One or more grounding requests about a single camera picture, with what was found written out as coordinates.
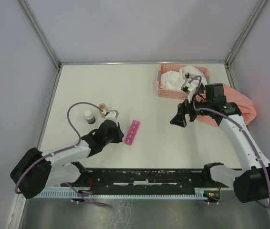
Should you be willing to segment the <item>pink weekly pill organizer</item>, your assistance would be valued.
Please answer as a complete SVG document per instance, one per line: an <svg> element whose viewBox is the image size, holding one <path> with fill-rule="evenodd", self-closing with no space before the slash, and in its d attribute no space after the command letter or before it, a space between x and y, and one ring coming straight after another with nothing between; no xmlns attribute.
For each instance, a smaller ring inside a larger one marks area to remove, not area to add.
<svg viewBox="0 0 270 229"><path fill-rule="evenodd" d="M137 120L133 120L131 125L130 125L130 128L127 132L127 135L125 137L125 140L124 140L124 143L128 146L131 146L133 144L133 141L136 137L136 134L138 132L138 129L139 129L139 126L140 126L140 122L137 121Z"/></svg>

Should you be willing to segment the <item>amber pill bottle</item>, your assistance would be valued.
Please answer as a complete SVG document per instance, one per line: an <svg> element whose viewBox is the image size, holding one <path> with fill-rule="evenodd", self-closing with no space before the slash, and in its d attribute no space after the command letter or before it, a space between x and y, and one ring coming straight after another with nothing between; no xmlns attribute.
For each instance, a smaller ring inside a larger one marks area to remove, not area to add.
<svg viewBox="0 0 270 229"><path fill-rule="evenodd" d="M99 108L101 109L101 111L100 111L101 118L105 118L105 116L108 113L106 105L104 103L101 103L101 104L99 104Z"/></svg>

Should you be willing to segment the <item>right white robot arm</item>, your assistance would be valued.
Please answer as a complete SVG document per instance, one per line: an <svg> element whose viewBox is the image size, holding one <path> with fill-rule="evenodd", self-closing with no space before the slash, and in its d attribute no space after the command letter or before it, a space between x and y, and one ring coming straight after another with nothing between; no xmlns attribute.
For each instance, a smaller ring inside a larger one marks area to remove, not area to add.
<svg viewBox="0 0 270 229"><path fill-rule="evenodd" d="M227 102L224 85L205 86L185 83L182 90L189 92L188 98L177 107L177 114L170 121L172 125L186 127L185 116L194 122L198 116L209 116L226 134L239 159L241 170L226 167L223 163L206 164L201 181L211 187L219 182L233 189L242 203L267 199L270 208L270 161L255 143L248 131L242 112L235 102Z"/></svg>

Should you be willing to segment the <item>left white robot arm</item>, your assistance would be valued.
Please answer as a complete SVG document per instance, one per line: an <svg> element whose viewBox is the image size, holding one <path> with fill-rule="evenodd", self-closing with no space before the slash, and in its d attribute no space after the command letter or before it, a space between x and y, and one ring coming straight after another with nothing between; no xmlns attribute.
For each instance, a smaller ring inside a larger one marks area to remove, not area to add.
<svg viewBox="0 0 270 229"><path fill-rule="evenodd" d="M122 142L123 137L120 124L106 119L73 146L45 152L35 147L29 149L10 173L15 193L30 199L45 188L62 183L85 185L88 175L80 160L102 152L108 144Z"/></svg>

